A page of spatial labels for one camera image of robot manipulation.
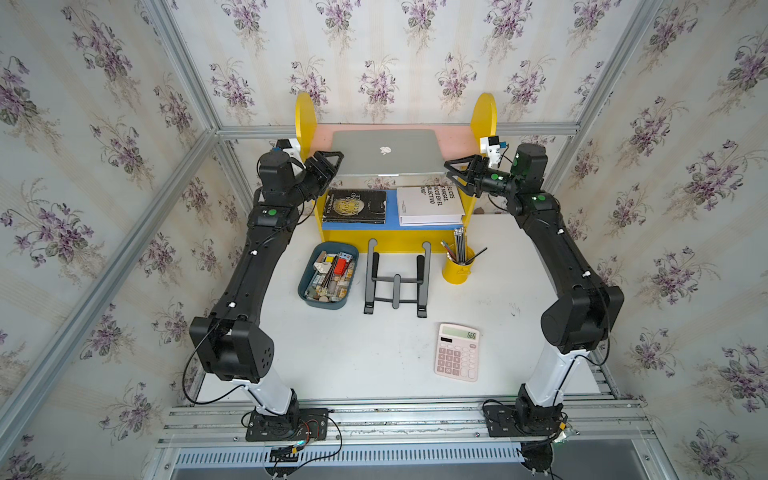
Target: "vent grille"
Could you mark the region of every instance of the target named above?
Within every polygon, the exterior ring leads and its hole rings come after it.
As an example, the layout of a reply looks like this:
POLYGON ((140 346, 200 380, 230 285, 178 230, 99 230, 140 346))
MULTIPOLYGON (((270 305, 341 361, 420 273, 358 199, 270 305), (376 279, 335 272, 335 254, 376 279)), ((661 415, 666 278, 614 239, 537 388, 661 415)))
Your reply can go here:
MULTIPOLYGON (((334 453, 338 447, 310 445, 296 456, 301 464, 334 453)), ((182 449, 176 468, 263 467, 271 447, 182 449)), ((520 444, 500 442, 435 443, 414 445, 350 445, 335 457, 317 460, 310 466, 341 465, 430 465, 450 463, 520 463, 525 459, 520 444)))

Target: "white book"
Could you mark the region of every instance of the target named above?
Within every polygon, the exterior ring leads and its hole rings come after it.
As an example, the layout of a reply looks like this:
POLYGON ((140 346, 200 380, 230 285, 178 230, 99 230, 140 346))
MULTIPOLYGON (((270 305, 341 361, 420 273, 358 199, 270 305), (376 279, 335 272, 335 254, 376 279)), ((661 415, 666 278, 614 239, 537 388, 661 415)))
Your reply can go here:
POLYGON ((448 187, 400 187, 397 214, 401 226, 453 225, 462 222, 464 207, 458 189, 448 187))

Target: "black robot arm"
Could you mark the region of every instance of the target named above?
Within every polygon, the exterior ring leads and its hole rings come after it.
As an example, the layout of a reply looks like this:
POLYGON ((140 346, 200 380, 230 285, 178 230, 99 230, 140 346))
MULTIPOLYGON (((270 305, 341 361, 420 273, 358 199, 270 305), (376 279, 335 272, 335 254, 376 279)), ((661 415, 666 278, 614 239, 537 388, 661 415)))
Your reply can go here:
POLYGON ((190 325, 203 370, 222 380, 258 383, 269 372, 274 342, 259 327, 266 288, 304 202, 325 192, 344 158, 341 152, 317 151, 302 164, 281 149, 290 149, 284 142, 259 159, 263 187, 253 196, 243 254, 227 289, 208 317, 195 317, 190 325), (331 164, 328 157, 338 161, 331 164))
POLYGON ((541 315, 545 338, 561 353, 594 350, 607 338, 624 294, 606 286, 565 228, 560 204, 541 189, 547 165, 545 149, 521 144, 510 171, 488 167, 481 155, 446 161, 446 175, 467 195, 483 192, 507 200, 507 210, 531 238, 554 284, 558 300, 541 315))

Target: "black book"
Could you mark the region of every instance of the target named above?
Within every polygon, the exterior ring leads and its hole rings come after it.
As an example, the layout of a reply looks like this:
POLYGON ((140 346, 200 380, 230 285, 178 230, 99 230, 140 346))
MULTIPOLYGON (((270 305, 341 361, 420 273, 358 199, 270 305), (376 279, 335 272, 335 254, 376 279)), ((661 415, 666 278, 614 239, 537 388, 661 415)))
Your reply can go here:
POLYGON ((386 190, 328 190, 323 222, 384 223, 386 190))

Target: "calculator display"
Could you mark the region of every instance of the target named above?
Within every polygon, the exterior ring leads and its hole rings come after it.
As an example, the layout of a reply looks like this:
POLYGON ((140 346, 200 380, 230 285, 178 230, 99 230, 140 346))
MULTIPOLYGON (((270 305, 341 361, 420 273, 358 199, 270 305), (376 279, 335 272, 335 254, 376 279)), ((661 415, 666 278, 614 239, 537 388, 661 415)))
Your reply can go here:
POLYGON ((477 338, 477 333, 475 333, 475 332, 467 332, 466 330, 455 329, 455 328, 452 328, 450 326, 444 327, 442 329, 442 332, 445 335, 460 336, 460 337, 463 337, 463 338, 466 338, 466 339, 474 340, 474 339, 477 338))

